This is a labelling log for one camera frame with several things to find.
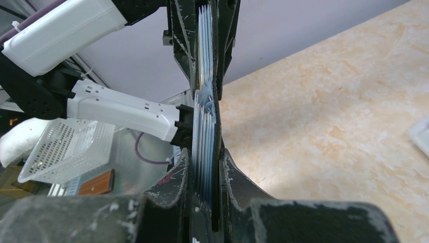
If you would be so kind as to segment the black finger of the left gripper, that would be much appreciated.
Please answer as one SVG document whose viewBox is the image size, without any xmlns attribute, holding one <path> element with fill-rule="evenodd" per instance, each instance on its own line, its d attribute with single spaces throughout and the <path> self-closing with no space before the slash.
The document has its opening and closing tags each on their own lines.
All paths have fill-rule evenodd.
<svg viewBox="0 0 429 243">
<path fill-rule="evenodd" d="M 224 76 L 232 60 L 239 9 L 240 0 L 218 1 L 217 94 L 219 100 L 222 99 Z"/>
<path fill-rule="evenodd" d="M 173 47 L 174 59 L 189 81 L 190 90 L 198 88 L 197 2 L 166 1 L 168 29 L 164 32 L 167 45 Z"/>
</svg>

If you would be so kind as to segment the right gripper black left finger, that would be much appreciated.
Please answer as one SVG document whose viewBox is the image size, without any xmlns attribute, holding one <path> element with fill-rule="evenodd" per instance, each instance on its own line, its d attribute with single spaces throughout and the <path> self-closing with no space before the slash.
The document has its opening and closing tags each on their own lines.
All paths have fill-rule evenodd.
<svg viewBox="0 0 429 243">
<path fill-rule="evenodd" d="M 18 200 L 1 220 L 1 242 L 187 242 L 188 168 L 183 149 L 143 193 Z"/>
</svg>

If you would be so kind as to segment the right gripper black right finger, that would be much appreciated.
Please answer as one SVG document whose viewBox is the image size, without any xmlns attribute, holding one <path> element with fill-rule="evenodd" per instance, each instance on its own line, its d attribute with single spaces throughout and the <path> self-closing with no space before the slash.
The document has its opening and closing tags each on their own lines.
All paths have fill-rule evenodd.
<svg viewBox="0 0 429 243">
<path fill-rule="evenodd" d="M 222 162 L 226 242 L 399 242 L 389 218 L 365 202 L 275 199 Z"/>
</svg>

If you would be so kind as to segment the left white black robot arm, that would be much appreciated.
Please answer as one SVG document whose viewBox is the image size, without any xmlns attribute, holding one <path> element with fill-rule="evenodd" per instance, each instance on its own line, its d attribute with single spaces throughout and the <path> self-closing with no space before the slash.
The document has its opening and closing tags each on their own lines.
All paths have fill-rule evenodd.
<svg viewBox="0 0 429 243">
<path fill-rule="evenodd" d="M 19 108 L 44 120 L 95 120 L 190 148 L 193 109 L 150 102 L 96 84 L 66 60 L 102 37 L 167 9 L 163 44 L 191 91 L 203 71 L 214 97 L 231 63 L 240 1 L 54 1 L 1 36 L 1 87 Z"/>
</svg>

